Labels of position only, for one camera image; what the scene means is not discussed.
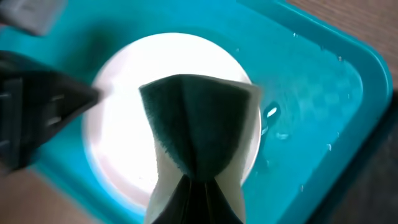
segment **table surface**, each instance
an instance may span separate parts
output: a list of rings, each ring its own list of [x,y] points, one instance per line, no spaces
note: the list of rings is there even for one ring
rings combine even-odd
[[[387,61],[398,88],[398,1],[290,0],[292,4],[369,43]],[[329,223],[396,223],[398,125],[366,164]],[[29,170],[0,177],[1,223],[93,223],[73,202]]]

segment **white plate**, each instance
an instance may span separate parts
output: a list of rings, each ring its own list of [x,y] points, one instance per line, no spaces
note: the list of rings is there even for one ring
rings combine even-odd
[[[157,182],[157,166],[138,88],[175,74],[250,83],[240,64],[209,40],[189,34],[157,34],[129,44],[106,62],[94,81],[104,91],[103,99],[85,115],[86,151],[93,170],[144,209]],[[257,120],[242,184],[259,148],[260,114]]]

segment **white bowl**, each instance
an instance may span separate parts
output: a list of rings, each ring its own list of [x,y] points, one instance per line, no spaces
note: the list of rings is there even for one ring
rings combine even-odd
[[[94,172],[143,209],[157,183],[157,164],[138,88],[175,74],[250,83],[240,64],[209,40],[189,34],[157,34],[129,44],[106,62],[93,84],[104,91],[103,99],[85,115],[86,151]],[[260,137],[259,113],[242,184],[256,160]]]

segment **teal plastic tray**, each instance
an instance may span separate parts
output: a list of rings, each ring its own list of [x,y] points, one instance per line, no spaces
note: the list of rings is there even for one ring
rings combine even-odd
[[[162,32],[218,44],[264,89],[261,109],[280,106],[243,185],[249,224],[304,223],[391,100],[391,76],[373,49],[279,1],[71,0],[48,36],[5,29],[0,49],[90,83],[119,49]],[[81,118],[40,148],[34,168],[106,223],[143,221],[94,176]]]

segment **dark green sponge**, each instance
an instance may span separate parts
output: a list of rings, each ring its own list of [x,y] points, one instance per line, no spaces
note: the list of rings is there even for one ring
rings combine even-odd
[[[190,179],[209,181],[232,159],[251,97],[245,85],[173,75],[140,87],[154,137]]]

